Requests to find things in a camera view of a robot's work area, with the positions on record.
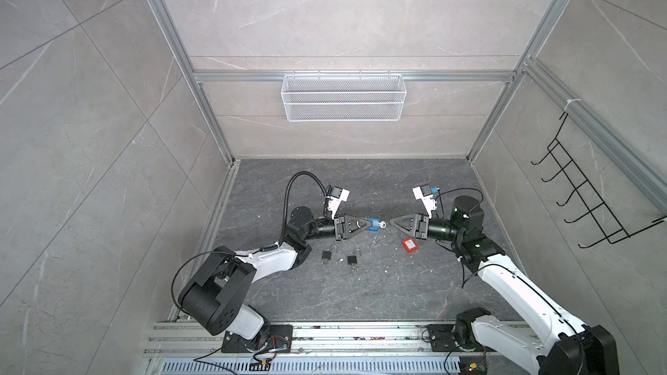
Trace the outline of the red padlock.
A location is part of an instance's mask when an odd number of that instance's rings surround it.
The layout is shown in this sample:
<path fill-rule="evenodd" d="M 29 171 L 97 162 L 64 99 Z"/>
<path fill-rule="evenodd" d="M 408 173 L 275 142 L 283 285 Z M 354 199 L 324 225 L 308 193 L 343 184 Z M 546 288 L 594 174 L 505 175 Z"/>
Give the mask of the red padlock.
<path fill-rule="evenodd" d="M 406 250 L 407 253 L 413 253 L 414 251 L 419 249 L 419 245 L 413 238 L 407 238 L 402 241 L 402 246 Z"/>

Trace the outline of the blue padlock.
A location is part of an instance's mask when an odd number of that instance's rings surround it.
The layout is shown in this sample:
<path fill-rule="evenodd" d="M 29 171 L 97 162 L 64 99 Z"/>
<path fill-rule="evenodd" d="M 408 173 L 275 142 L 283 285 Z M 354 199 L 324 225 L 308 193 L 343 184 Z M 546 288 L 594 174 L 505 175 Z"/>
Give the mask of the blue padlock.
<path fill-rule="evenodd" d="M 375 218 L 367 218 L 369 222 L 371 222 L 371 226 L 369 227 L 369 232 L 379 232 L 380 231 L 380 219 L 375 219 Z"/>

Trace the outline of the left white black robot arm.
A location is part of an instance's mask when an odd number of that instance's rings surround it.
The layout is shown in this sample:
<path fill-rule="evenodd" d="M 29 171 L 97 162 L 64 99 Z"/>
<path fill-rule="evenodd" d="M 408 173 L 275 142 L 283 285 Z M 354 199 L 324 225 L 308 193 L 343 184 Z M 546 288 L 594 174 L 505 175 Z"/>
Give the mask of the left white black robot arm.
<path fill-rule="evenodd" d="M 281 239 L 272 245 L 249 251 L 220 246 L 209 251 L 175 304 L 211 335 L 231 333 L 262 344 L 269 336 L 269 323 L 244 304 L 251 285 L 302 265 L 312 252 L 311 239 L 343 241 L 373 226 L 372 220 L 352 215 L 317 218 L 309 208 L 298 207 L 287 218 Z"/>

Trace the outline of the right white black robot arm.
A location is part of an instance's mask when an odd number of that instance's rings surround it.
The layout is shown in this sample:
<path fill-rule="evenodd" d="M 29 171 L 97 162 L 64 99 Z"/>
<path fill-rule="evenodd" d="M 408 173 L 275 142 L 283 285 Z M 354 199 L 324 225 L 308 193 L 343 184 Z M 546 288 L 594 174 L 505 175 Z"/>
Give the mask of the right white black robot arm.
<path fill-rule="evenodd" d="M 531 374 L 620 372 L 615 338 L 602 326 L 585 324 L 520 271 L 505 250 L 484 234 L 485 213 L 479 200 L 460 195 L 451 215 L 438 218 L 435 195 L 424 195 L 421 189 L 415 194 L 427 213 L 389 222 L 407 235 L 406 244 L 414 247 L 428 238 L 449 243 L 462 266 L 498 292 L 533 331 L 523 333 L 477 307 L 457 316 L 454 338 L 459 347 L 489 347 Z"/>

